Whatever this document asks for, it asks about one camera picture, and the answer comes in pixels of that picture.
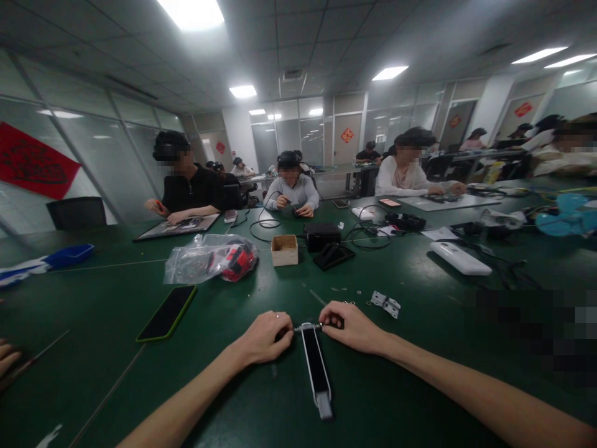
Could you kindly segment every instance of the hand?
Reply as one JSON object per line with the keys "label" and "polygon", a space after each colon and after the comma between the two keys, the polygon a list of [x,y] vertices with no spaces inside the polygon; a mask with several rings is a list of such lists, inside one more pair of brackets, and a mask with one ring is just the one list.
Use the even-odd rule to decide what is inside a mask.
{"label": "hand", "polygon": [[0,378],[21,357],[20,352],[11,353],[11,351],[12,345],[6,343],[6,339],[0,339]]}
{"label": "hand", "polygon": [[290,198],[286,195],[279,195],[278,199],[275,201],[278,209],[286,207],[290,202]]}
{"label": "hand", "polygon": [[165,217],[166,213],[160,210],[159,205],[157,204],[157,199],[147,199],[144,204],[145,208],[148,209],[150,212],[155,212],[158,215]]}
{"label": "hand", "polygon": [[187,219],[189,216],[190,215],[188,210],[183,210],[182,212],[175,212],[170,214],[170,216],[168,217],[168,222],[172,225],[176,225],[182,220]]}
{"label": "hand", "polygon": [[444,194],[444,193],[445,192],[443,191],[443,188],[441,188],[438,185],[432,185],[431,187],[429,187],[427,189],[427,194],[438,194],[438,195],[441,195],[441,194]]}
{"label": "hand", "polygon": [[[278,333],[285,332],[276,342]],[[244,335],[232,343],[231,348],[241,358],[244,366],[275,360],[290,346],[294,331],[292,321],[285,312],[268,311],[259,314]]]}
{"label": "hand", "polygon": [[355,305],[342,302],[330,302],[319,315],[323,322],[323,332],[350,348],[363,353],[381,355],[386,344],[387,333],[371,322]]}
{"label": "hand", "polygon": [[303,218],[313,218],[313,209],[309,204],[303,205],[300,209],[297,210],[298,215]]}
{"label": "hand", "polygon": [[450,187],[450,192],[454,196],[462,196],[464,193],[466,193],[466,185],[462,182],[454,184]]}

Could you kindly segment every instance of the black smartphone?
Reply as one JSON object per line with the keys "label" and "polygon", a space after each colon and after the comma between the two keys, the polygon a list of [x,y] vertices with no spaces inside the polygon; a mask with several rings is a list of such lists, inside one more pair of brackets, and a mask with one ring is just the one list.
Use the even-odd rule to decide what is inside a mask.
{"label": "black smartphone", "polygon": [[343,199],[334,199],[334,200],[332,200],[332,202],[338,208],[348,208],[349,207],[348,202],[346,202]]}
{"label": "black smartphone", "polygon": [[196,286],[174,288],[139,336],[137,336],[137,342],[162,340],[172,336],[174,329],[180,319],[182,319],[182,315],[187,310],[196,292]]}

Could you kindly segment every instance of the white remote control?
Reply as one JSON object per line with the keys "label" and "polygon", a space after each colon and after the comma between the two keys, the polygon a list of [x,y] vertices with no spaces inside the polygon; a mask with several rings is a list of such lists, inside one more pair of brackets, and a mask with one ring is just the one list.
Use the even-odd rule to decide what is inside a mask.
{"label": "white remote control", "polygon": [[491,268],[452,243],[431,243],[431,249],[464,275],[487,276]]}

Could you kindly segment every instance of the green tabletop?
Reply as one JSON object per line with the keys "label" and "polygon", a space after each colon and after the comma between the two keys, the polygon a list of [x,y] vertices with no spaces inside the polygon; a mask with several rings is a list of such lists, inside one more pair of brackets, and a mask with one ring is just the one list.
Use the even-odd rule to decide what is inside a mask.
{"label": "green tabletop", "polygon": [[[534,184],[545,182],[545,186],[558,189],[575,186],[551,180]],[[373,203],[381,205],[376,198],[352,205]],[[541,203],[543,200],[533,195],[505,198],[491,208],[511,212]],[[425,213],[408,205],[400,211],[424,217],[434,227],[474,220],[480,213],[478,208]],[[260,257],[255,271],[238,283],[216,278],[199,285],[173,337],[147,345],[134,339],[171,289],[162,284],[164,260],[172,247],[186,244],[191,235],[132,243],[151,226],[145,223],[78,235],[53,232],[0,241],[7,265],[66,245],[96,245],[96,254],[86,263],[33,276],[0,293],[6,299],[0,307],[2,335],[32,353],[65,329],[72,330],[2,396],[0,434],[8,441],[6,446],[35,446],[58,424],[63,427],[52,448],[70,446],[83,428],[76,439],[78,446],[113,446],[239,337],[258,313],[283,310],[295,324],[314,322],[322,302],[331,300],[355,301],[383,329],[595,424],[591,415],[595,397],[578,385],[558,382],[541,356],[529,355],[532,350],[527,345],[533,341],[508,334],[512,325],[504,328],[504,322],[484,314],[491,302],[487,295],[434,258],[428,238],[395,237],[387,248],[377,251],[347,243],[356,257],[325,273],[312,263],[313,255],[306,249],[300,250],[298,266],[274,268],[269,244],[249,233],[249,225],[260,212],[251,210],[247,223],[230,230],[255,242]],[[239,220],[244,213],[239,213]],[[271,214],[279,217],[282,225],[271,230],[254,226],[257,236],[269,240],[273,235],[302,232],[305,221],[294,218],[289,210]],[[347,209],[323,202],[313,221],[344,222],[346,235],[356,217]],[[222,219],[211,229],[214,233],[227,230]],[[365,238],[363,234],[355,237]],[[519,233],[515,239],[516,245],[488,244],[504,258],[526,259],[527,272],[546,289],[581,291],[597,286],[590,241],[534,231]],[[385,242],[385,238],[357,241],[378,246]],[[500,286],[496,281],[492,285]],[[375,290],[401,304],[397,320],[365,304]],[[550,310],[555,302],[537,304],[529,294],[512,293],[504,300],[521,309],[529,307],[531,315],[525,314],[520,322],[545,323],[544,337],[549,341],[547,324],[554,319]],[[324,335],[320,343],[335,420],[321,422],[297,341],[276,361],[275,368],[254,366],[239,375],[213,403],[188,445],[429,446],[453,442],[503,446],[475,418],[422,380]]]}

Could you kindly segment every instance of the gray shirt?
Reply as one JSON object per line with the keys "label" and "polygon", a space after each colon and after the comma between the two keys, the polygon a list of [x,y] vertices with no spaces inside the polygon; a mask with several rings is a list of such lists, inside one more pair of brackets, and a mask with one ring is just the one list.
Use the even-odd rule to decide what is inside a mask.
{"label": "gray shirt", "polygon": [[266,208],[268,210],[278,210],[276,201],[278,200],[280,193],[288,196],[290,202],[292,202],[295,207],[299,204],[309,204],[313,210],[319,207],[319,193],[315,189],[311,178],[305,174],[301,174],[298,177],[297,184],[294,188],[290,188],[281,177],[278,177],[273,181],[269,186],[266,195]]}

